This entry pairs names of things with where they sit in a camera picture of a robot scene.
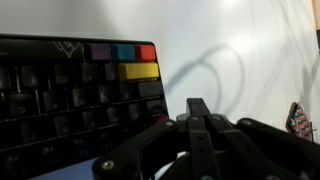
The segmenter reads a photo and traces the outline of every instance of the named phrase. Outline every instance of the black keycap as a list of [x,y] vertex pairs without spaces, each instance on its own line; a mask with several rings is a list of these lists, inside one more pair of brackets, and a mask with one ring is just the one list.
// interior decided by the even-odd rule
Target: black keycap
[[56,127],[57,136],[64,136],[71,132],[70,122],[67,116],[56,116],[54,117],[54,124]]
[[141,104],[130,104],[128,107],[130,120],[134,121],[143,117],[143,108]]
[[164,99],[158,99],[147,102],[148,114],[151,116],[168,114]]
[[35,114],[36,103],[32,94],[20,93],[9,96],[10,113],[13,117]]
[[42,132],[44,139],[51,139],[57,137],[54,117],[52,116],[43,116],[42,120]]
[[109,132],[101,132],[100,134],[100,140],[101,140],[101,151],[106,152],[110,151],[114,148],[114,143],[112,141],[112,138],[110,137]]
[[86,130],[95,129],[101,125],[101,114],[98,110],[83,112],[82,117]]
[[82,64],[81,70],[83,82],[99,81],[99,69],[97,64]]
[[43,93],[44,109],[46,112],[65,110],[66,97],[63,92],[47,91]]
[[2,95],[0,94],[0,120],[5,119],[6,106],[3,101]]
[[110,124],[120,123],[120,113],[116,107],[110,107],[107,109],[108,120]]
[[129,83],[120,84],[119,89],[122,101],[127,101],[133,98],[133,89]]
[[130,138],[133,135],[133,129],[129,126],[123,127],[122,132],[125,139]]
[[85,107],[92,105],[90,89],[89,88],[77,88],[72,90],[74,107]]
[[84,158],[92,154],[92,145],[85,138],[77,138],[73,140],[74,143],[74,155],[76,158]]
[[21,124],[22,140],[24,144],[42,139],[41,125],[39,122],[24,122]]
[[150,81],[139,83],[140,97],[159,96],[163,94],[163,87],[161,81]]
[[98,87],[99,103],[109,103],[113,101],[112,86],[104,85]]
[[19,154],[5,157],[6,172],[10,178],[17,178],[27,173],[25,159]]
[[14,147],[21,143],[21,130],[19,124],[16,122],[1,123],[0,142],[0,149]]
[[118,80],[119,79],[119,70],[117,64],[106,64],[104,65],[106,78],[108,81]]
[[42,148],[42,158],[45,165],[52,167],[62,163],[61,154],[64,152],[56,145],[47,145]]
[[22,66],[22,84],[26,87],[44,86],[47,84],[46,68],[43,66]]
[[8,67],[0,67],[0,89],[11,87],[11,78]]
[[71,65],[55,65],[54,74],[57,84],[68,84],[72,81]]

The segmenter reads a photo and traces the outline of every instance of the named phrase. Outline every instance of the keyboard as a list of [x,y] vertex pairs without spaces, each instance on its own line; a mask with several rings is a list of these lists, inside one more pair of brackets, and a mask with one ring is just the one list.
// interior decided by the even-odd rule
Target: keyboard
[[163,116],[151,42],[0,35],[0,179],[103,155]]

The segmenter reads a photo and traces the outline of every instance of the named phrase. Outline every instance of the blue surface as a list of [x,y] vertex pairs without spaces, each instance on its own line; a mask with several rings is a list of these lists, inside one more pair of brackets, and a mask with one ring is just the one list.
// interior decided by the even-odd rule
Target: blue surface
[[112,44],[111,57],[112,61],[134,62],[134,46],[129,44]]
[[30,180],[93,180],[91,166],[94,160],[96,160],[96,158],[37,176]]

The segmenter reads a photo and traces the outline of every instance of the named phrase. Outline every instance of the screw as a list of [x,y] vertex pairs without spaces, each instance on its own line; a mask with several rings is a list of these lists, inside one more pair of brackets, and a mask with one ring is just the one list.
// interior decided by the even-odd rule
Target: screw
[[219,120],[221,120],[221,118],[219,117],[219,116],[211,116],[212,117],[212,119],[214,119],[214,120],[216,120],[216,121],[219,121]]
[[281,179],[277,176],[274,176],[274,175],[268,175],[266,177],[266,180],[281,180]]
[[242,124],[250,126],[252,123],[249,120],[242,120]]
[[198,121],[199,120],[198,117],[192,117],[191,119],[194,120],[194,121]]
[[113,161],[106,161],[105,163],[102,164],[102,169],[104,169],[104,170],[110,170],[113,167],[114,167]]
[[204,175],[201,177],[201,180],[213,180],[213,178],[211,176]]
[[169,121],[166,123],[168,126],[172,126],[173,125],[173,122]]

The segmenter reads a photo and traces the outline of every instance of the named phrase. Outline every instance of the blue keycap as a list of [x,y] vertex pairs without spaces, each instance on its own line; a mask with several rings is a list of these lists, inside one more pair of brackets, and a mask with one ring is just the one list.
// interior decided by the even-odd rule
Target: blue keycap
[[134,46],[130,44],[112,44],[111,57],[112,61],[116,62],[134,62]]

